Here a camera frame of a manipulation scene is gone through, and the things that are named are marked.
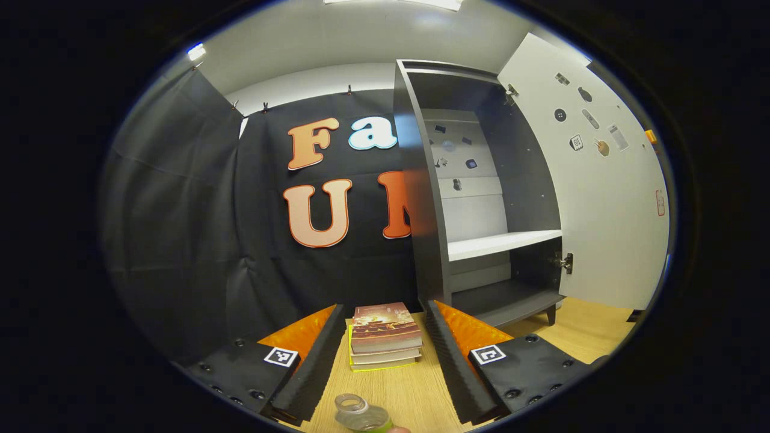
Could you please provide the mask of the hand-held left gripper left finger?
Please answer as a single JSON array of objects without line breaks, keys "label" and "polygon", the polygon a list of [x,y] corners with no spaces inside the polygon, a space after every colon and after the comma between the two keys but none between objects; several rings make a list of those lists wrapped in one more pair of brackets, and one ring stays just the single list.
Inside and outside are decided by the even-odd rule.
[{"label": "hand-held left gripper left finger", "polygon": [[344,313],[342,304],[333,304],[269,336],[236,338],[182,370],[253,416],[308,422],[346,330]]}]

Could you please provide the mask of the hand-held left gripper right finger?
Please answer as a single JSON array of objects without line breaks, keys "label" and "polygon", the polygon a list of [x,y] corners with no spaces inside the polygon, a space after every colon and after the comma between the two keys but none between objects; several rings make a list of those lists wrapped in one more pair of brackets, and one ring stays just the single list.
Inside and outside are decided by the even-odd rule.
[{"label": "hand-held left gripper right finger", "polygon": [[426,328],[463,424],[519,416],[594,372],[538,334],[511,337],[439,301]]}]

